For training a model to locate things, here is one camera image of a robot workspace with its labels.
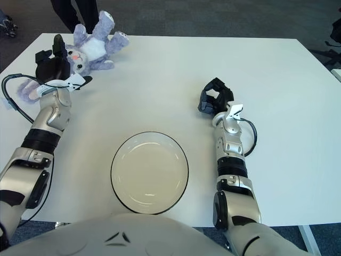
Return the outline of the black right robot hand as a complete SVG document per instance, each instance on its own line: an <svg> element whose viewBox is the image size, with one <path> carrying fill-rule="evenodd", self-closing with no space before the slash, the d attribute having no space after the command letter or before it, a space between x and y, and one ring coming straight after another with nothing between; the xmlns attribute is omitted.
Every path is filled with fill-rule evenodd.
<svg viewBox="0 0 341 256"><path fill-rule="evenodd" d="M217 97L208 95L207 92L214 90ZM216 115L228 109L228 102L233 101L233 92L225 86L219 78L211 80L202 90L198 104L198 110L205 114Z"/></svg>

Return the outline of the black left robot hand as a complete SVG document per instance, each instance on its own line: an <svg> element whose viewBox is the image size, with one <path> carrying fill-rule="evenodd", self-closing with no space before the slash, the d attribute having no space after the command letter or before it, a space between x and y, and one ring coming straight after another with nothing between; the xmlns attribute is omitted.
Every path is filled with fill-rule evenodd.
<svg viewBox="0 0 341 256"><path fill-rule="evenodd" d="M66 45L60 34L54 36L51 50L42 50L35 54L37 64L35 76L39 84L37 88L39 95L52 89L65 89L72 92L92 81L91 76L71 72L67 55Z"/></svg>

